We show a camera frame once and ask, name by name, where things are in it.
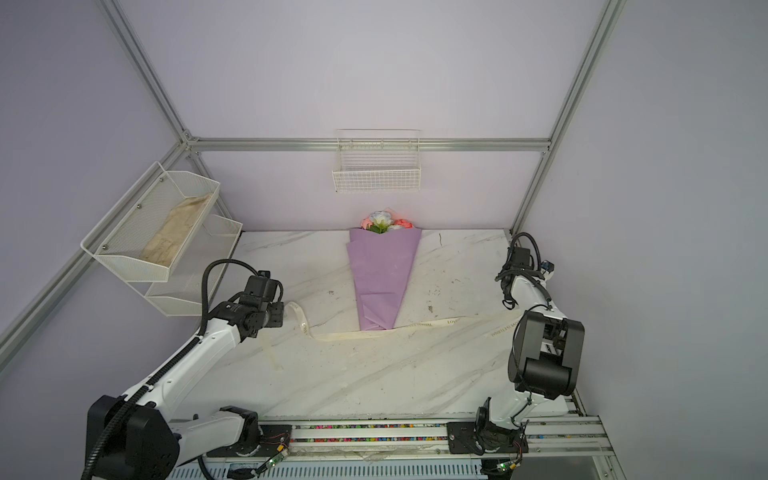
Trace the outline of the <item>beige cloth in basket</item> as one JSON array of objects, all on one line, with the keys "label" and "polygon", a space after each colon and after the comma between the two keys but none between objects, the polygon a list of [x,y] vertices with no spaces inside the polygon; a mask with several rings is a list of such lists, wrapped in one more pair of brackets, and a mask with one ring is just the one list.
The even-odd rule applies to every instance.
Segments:
[{"label": "beige cloth in basket", "polygon": [[210,198],[211,194],[190,197],[173,207],[159,231],[144,247],[140,259],[170,267]]}]

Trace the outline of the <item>white blue fake rose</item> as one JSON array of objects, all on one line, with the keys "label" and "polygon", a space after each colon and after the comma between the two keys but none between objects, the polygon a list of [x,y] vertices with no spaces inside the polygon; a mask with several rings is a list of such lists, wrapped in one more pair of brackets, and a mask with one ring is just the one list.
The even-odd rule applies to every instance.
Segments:
[{"label": "white blue fake rose", "polygon": [[384,210],[376,211],[370,214],[368,218],[370,218],[374,223],[374,226],[368,231],[372,231],[377,234],[386,233],[392,227],[394,222],[391,214]]}]

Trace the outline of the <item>aluminium front rail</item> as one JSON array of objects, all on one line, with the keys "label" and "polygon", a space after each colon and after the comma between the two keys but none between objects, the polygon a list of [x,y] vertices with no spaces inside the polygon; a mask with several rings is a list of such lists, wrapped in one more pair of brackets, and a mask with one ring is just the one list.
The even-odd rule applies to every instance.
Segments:
[{"label": "aluminium front rail", "polygon": [[[472,458],[473,454],[451,454],[446,425],[473,422],[469,419],[400,419],[347,421],[267,421],[260,424],[290,424],[293,427],[287,450],[291,460],[435,459],[448,455]],[[534,418],[525,432],[529,457],[612,456],[614,449],[597,417]],[[215,461],[256,461],[265,458],[225,457]]]}]

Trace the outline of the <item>white mesh lower shelf basket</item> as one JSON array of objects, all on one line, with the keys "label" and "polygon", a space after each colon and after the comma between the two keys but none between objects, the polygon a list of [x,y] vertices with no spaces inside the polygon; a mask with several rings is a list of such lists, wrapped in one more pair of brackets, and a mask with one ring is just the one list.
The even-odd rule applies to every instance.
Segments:
[{"label": "white mesh lower shelf basket", "polygon": [[167,282],[153,282],[141,296],[167,317],[198,316],[201,278],[213,261],[229,258],[242,232],[240,222],[209,214]]}]

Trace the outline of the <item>white mesh shelf basket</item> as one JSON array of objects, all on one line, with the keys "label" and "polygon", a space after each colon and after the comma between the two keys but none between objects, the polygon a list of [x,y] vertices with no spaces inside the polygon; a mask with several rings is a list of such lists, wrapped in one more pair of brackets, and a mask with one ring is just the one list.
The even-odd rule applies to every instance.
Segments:
[{"label": "white mesh shelf basket", "polygon": [[198,316],[201,278],[213,261],[229,258],[242,232],[240,222],[209,214],[167,282],[153,282],[141,296],[167,317]]},{"label": "white mesh shelf basket", "polygon": [[[81,249],[120,280],[167,282],[190,241],[211,212],[220,183],[190,171],[167,170],[156,162],[81,241]],[[170,210],[186,198],[211,194],[170,267],[145,262],[140,255]]]}]

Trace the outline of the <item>red pink fake rose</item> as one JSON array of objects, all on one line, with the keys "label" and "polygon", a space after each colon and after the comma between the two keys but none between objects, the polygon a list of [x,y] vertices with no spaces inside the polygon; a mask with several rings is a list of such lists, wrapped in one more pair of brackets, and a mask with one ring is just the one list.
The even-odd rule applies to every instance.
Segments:
[{"label": "red pink fake rose", "polygon": [[393,222],[392,227],[397,227],[398,229],[410,229],[413,227],[413,224],[405,219],[397,219]]}]

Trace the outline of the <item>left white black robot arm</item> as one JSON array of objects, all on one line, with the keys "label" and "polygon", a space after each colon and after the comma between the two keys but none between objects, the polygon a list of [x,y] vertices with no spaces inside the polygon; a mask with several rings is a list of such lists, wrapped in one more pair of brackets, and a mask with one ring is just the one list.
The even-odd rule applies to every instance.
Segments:
[{"label": "left white black robot arm", "polygon": [[175,421],[191,390],[228,352],[265,328],[283,324],[284,287],[267,270],[247,265],[244,289],[216,307],[201,303],[189,341],[122,395],[104,395],[87,413],[84,479],[165,479],[178,466],[204,462],[219,448],[256,452],[262,430],[256,412],[225,406],[206,418]]}]

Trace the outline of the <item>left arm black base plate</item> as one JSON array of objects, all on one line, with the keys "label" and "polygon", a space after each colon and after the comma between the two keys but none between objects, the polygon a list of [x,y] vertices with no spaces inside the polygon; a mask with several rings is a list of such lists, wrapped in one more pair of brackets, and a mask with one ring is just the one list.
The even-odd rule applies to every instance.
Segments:
[{"label": "left arm black base plate", "polygon": [[293,427],[290,424],[260,424],[257,430],[247,429],[235,444],[214,449],[208,458],[268,458],[278,452],[280,446],[288,447]]}]

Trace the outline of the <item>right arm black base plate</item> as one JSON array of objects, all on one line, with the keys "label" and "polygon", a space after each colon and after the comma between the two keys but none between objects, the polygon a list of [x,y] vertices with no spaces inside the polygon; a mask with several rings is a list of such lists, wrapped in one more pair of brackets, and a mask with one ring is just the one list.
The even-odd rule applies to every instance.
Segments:
[{"label": "right arm black base plate", "polygon": [[494,424],[476,426],[473,422],[449,422],[446,425],[451,454],[525,454],[529,451],[522,430],[508,430]]}]

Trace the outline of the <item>white mesh upper shelf basket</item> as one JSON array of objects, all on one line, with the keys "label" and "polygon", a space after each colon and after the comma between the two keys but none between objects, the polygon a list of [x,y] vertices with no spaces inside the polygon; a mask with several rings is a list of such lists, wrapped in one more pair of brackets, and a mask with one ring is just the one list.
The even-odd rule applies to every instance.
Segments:
[{"label": "white mesh upper shelf basket", "polygon": [[[190,241],[211,212],[220,183],[190,171],[167,170],[156,162],[81,241],[81,249],[120,280],[167,282]],[[145,262],[140,255],[170,210],[186,198],[211,194],[170,267]]]}]

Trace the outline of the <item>pink purple wrapping paper sheet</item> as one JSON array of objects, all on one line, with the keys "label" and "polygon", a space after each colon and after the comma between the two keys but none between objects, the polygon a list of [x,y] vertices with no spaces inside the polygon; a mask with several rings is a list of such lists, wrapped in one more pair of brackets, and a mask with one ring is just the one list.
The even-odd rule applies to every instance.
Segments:
[{"label": "pink purple wrapping paper sheet", "polygon": [[[405,219],[389,209],[384,211],[394,221]],[[395,327],[421,236],[422,231],[414,225],[410,229],[391,227],[386,233],[377,234],[362,229],[360,223],[349,231],[346,250],[362,331]]]}]

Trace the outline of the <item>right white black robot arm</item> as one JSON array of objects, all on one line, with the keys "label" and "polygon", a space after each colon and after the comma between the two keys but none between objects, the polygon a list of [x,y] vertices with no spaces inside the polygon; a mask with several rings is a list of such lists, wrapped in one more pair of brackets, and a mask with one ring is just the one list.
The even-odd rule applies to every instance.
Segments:
[{"label": "right white black robot arm", "polygon": [[477,410],[474,435],[483,451],[511,444],[523,435],[534,409],[576,389],[585,328],[556,306],[547,288],[554,271],[531,234],[518,232],[511,237],[495,281],[503,306],[520,313],[507,368],[513,390],[487,398]]}]

